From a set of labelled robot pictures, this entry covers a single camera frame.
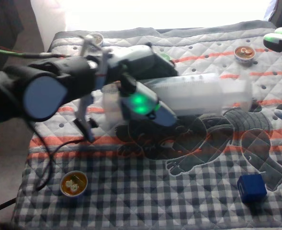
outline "gingham pattern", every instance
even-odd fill
[[[227,32],[225,27],[224,32],[190,37],[114,37],[106,38],[105,45],[130,46],[151,41],[154,49],[163,50],[174,59],[208,55],[179,62],[180,74],[202,73],[214,68],[222,75],[235,75],[243,70],[262,73],[252,76],[254,97],[265,101],[261,112],[272,126],[270,157],[282,166],[282,120],[273,119],[273,110],[282,100],[282,54],[264,50],[262,37],[273,32],[273,28],[242,28],[244,24],[236,31]],[[56,39],[52,44],[53,52],[75,52],[73,47],[78,47],[78,42],[72,37]],[[231,55],[209,55],[232,51],[246,42],[263,49],[257,53],[257,63],[249,69],[237,64]],[[263,74],[270,71],[276,75]],[[262,85],[267,87],[266,91],[261,89]],[[92,107],[101,107],[101,93],[95,92],[95,96],[96,103]],[[80,137],[72,123],[75,118],[70,108],[76,108],[76,102],[65,105],[54,117],[36,125],[52,148]],[[100,125],[94,130],[95,136],[100,138],[82,148],[64,147],[55,157],[53,179],[38,193],[34,191],[34,184],[42,177],[48,159],[33,138],[13,215],[15,223],[38,229],[282,228],[282,183],[274,192],[268,191],[261,204],[248,207],[241,202],[237,190],[239,176],[259,172],[247,162],[239,144],[228,143],[215,160],[172,176],[166,161],[117,156],[116,151],[123,143],[115,135],[116,126],[107,127],[103,114],[91,116]],[[71,170],[85,172],[89,180],[84,196],[77,200],[65,198],[59,190],[61,178]]]

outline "small bowl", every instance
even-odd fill
[[[69,194],[67,194],[67,193],[65,193],[64,191],[63,191],[63,189],[62,189],[62,182],[63,182],[63,180],[64,180],[64,178],[66,178],[67,176],[69,176],[69,175],[72,175],[72,174],[74,174],[74,173],[81,173],[81,174],[83,174],[84,176],[85,176],[85,178],[87,179],[87,184],[85,185],[85,188],[80,192],[80,193],[78,193],[78,194],[76,194],[76,195],[69,195]],[[66,173],[65,175],[64,175],[64,177],[61,179],[61,183],[60,183],[60,190],[61,190],[61,192],[62,192],[62,194],[63,195],[65,195],[65,196],[67,196],[67,197],[70,197],[70,198],[76,198],[76,197],[79,197],[80,195],[82,195],[83,193],[84,193],[84,191],[87,189],[87,187],[88,187],[88,178],[87,178],[87,176],[86,176],[86,174],[84,173],[84,172],[81,172],[81,171],[71,171],[71,172],[68,172],[68,173]]]
[[[252,55],[251,57],[249,57],[249,58],[243,58],[243,57],[238,56],[238,55],[236,54],[236,52],[237,52],[238,49],[242,49],[242,48],[252,50],[253,55]],[[254,48],[252,48],[252,47],[250,47],[250,46],[238,46],[238,47],[235,48],[234,53],[235,53],[235,58],[236,58],[236,60],[237,60],[239,63],[248,65],[248,64],[251,64],[251,63],[252,63],[252,60],[253,60],[254,57],[255,57],[256,51],[255,51]]]
[[[102,34],[100,34],[100,33],[90,33],[90,34],[88,34],[87,36],[93,36],[94,38],[96,38],[96,37],[99,37],[98,39],[99,39],[99,41],[97,42],[97,40],[95,39],[95,41],[96,41],[96,45],[98,45],[98,46],[102,46],[102,43],[103,43],[103,36],[102,36]]]

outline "gray floor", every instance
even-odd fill
[[[14,50],[43,52],[30,0],[14,0],[24,26]],[[28,60],[9,58],[6,65],[25,64]],[[32,133],[23,121],[12,119],[0,124],[0,204],[16,197],[22,180],[27,151]],[[14,205],[0,211],[1,221],[10,221]]]

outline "quilted mat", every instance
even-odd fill
[[[177,64],[180,75],[219,70],[221,78],[252,79],[253,106],[223,115],[179,117],[171,127],[130,121],[109,127],[102,93],[94,92],[88,108],[99,127],[95,141],[63,147],[54,157],[52,179],[40,192],[34,184],[48,157],[33,137],[18,191],[13,221],[28,228],[74,229],[238,229],[282,228],[282,119],[274,115],[282,104],[282,53],[263,45],[272,33],[269,22],[156,31],[138,28],[101,32],[104,46],[121,48],[153,44],[153,49]],[[61,32],[50,50],[77,54],[86,31]],[[250,67],[235,62],[236,46],[256,50]],[[81,138],[73,124],[77,101],[61,107],[49,120],[37,123],[51,149]],[[60,192],[61,178],[71,170],[86,173],[85,194],[70,200]],[[261,174],[267,196],[250,205],[241,202],[241,175]]]

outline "blue cube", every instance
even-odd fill
[[[267,194],[261,174],[240,176],[237,188],[243,203],[260,201]]]

